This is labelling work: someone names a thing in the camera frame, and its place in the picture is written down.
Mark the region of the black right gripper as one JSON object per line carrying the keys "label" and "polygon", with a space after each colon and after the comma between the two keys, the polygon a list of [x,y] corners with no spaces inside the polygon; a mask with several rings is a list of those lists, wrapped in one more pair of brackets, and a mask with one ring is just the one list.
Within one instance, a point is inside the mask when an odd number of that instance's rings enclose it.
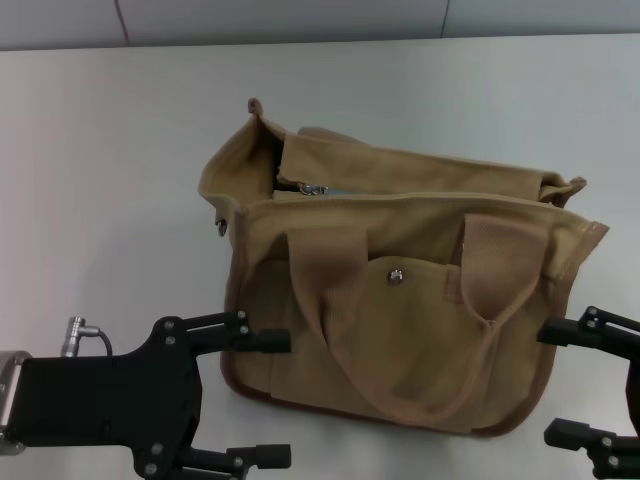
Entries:
{"label": "black right gripper", "polygon": [[[543,344],[599,350],[631,361],[625,393],[629,417],[640,434],[639,322],[589,306],[579,320],[549,317],[537,334]],[[556,418],[544,431],[545,443],[571,451],[584,449],[596,479],[638,479],[639,438],[619,436],[589,424]]]}

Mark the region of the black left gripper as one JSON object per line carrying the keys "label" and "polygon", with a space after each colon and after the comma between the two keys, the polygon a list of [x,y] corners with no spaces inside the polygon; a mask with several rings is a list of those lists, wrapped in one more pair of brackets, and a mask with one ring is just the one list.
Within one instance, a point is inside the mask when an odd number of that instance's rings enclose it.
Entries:
{"label": "black left gripper", "polygon": [[245,311],[158,320],[136,350],[31,358],[13,404],[13,438],[27,447],[123,446],[140,476],[177,476],[194,437],[201,384],[195,356],[290,353],[287,329],[254,330]]}

